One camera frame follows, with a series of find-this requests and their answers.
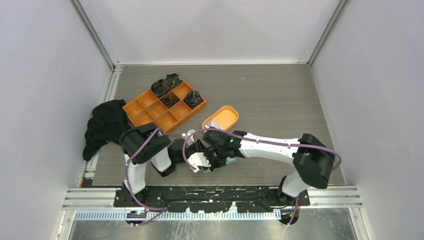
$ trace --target orange container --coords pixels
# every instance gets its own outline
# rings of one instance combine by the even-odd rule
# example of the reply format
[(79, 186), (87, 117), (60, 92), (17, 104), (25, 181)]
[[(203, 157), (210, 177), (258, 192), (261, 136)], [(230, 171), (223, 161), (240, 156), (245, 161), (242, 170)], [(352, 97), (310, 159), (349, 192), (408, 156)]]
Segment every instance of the orange container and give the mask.
[(215, 121), (222, 130), (228, 130), (232, 128), (239, 120), (239, 113), (232, 106), (223, 106), (210, 117), (208, 117), (202, 124), (201, 128)]
[[(182, 82), (171, 89), (161, 98), (156, 97), (149, 89), (134, 100), (127, 103), (122, 109), (126, 112), (129, 120), (135, 127), (148, 123), (155, 123), (163, 129), (165, 133), (172, 133), (175, 129), (193, 117), (196, 113), (206, 107), (206, 100), (203, 100), (195, 108), (191, 109), (184, 102), (187, 93), (194, 89), (182, 79)], [(166, 97), (177, 97), (178, 101), (171, 107), (166, 107), (161, 99)]]

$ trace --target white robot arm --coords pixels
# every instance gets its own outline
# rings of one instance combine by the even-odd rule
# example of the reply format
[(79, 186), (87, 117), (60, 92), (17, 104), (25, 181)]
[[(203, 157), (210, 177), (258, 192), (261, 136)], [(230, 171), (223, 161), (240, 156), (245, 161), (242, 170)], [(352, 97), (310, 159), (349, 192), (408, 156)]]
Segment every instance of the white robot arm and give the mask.
[(243, 131), (234, 131), (233, 134), (250, 140), (243, 140), (219, 131), (207, 131), (203, 140), (211, 147), (192, 154), (189, 163), (195, 163), (196, 168), (213, 171), (226, 165), (227, 158), (260, 157), (290, 164), (296, 171), (281, 180), (278, 194), (289, 202), (304, 190), (315, 187), (326, 189), (335, 162), (335, 156), (326, 151), (306, 147), (278, 146), (261, 141), (285, 144), (304, 144), (325, 147), (311, 134), (303, 134), (301, 138), (278, 139), (256, 136)]
[[(121, 136), (122, 150), (126, 161), (145, 142), (152, 131), (156, 129), (154, 123), (130, 129)], [(325, 147), (311, 134), (303, 134), (301, 138), (277, 139), (256, 136), (244, 131), (234, 131), (233, 134), (251, 140), (243, 140), (230, 136), (224, 132), (208, 130), (203, 135), (203, 140), (210, 145), (205, 147), (200, 140), (196, 141), (184, 151), (188, 153), (188, 162), (194, 166), (194, 171), (202, 169), (211, 172), (214, 169), (226, 166), (228, 158), (260, 157), (281, 161), (296, 168), (296, 171), (281, 180), (277, 194), (285, 202), (293, 202), (304, 190), (315, 187), (327, 188), (335, 156), (326, 151), (306, 147), (278, 146), (260, 141), (270, 141), (285, 144), (308, 144)], [(129, 164), (127, 179), (135, 194), (141, 192), (145, 186), (145, 172), (147, 161), (156, 171), (165, 177), (175, 171), (175, 164), (184, 162), (182, 158), (182, 145), (184, 142), (171, 141), (167, 136), (158, 134), (146, 145)]]

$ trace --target white wall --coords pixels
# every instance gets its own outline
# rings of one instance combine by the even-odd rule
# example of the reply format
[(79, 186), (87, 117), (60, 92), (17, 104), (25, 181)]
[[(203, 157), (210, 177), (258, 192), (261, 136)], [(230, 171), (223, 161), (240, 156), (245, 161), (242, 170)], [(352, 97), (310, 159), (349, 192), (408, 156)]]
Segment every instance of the white wall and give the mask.
[(122, 64), (306, 63), (338, 1), (81, 0)]
[(51, 239), (110, 70), (68, 0), (0, 2), (1, 239)]
[(424, 2), (352, 0), (313, 65), (375, 239), (423, 239)]

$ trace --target black mounting plate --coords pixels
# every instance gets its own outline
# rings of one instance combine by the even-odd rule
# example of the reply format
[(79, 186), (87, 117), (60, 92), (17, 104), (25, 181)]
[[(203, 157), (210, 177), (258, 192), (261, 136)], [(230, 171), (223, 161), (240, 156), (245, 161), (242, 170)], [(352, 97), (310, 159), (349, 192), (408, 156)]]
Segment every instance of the black mounting plate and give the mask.
[[(145, 203), (159, 208), (168, 207), (170, 213), (184, 213), (190, 207), (192, 213), (227, 212), (233, 202), (238, 213), (272, 212), (284, 206), (277, 197), (278, 186), (147, 186), (144, 190)], [(299, 204), (309, 206), (308, 191), (299, 195)], [(113, 206), (116, 208), (138, 207), (124, 190), (117, 190)]]

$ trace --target wooden table surface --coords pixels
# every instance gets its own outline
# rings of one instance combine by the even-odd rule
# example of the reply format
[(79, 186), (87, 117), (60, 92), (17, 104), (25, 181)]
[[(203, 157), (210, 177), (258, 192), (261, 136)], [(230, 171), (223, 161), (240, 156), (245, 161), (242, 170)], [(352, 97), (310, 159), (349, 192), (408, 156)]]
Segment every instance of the wooden table surface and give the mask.
[[(232, 131), (281, 139), (309, 133), (333, 147), (306, 64), (127, 65), (120, 75), (115, 99), (128, 103), (168, 73), (178, 73), (207, 100), (207, 106), (175, 133), (199, 129), (215, 111), (230, 105), (240, 116)], [(124, 167), (121, 146), (108, 143), (101, 148), (93, 185), (121, 185)], [(187, 165), (179, 164), (167, 177), (161, 177), (147, 164), (145, 179), (147, 185), (278, 185), (294, 170), (280, 161), (252, 157), (238, 158), (212, 173), (194, 173)], [(339, 169), (331, 174), (330, 184), (345, 184)]]

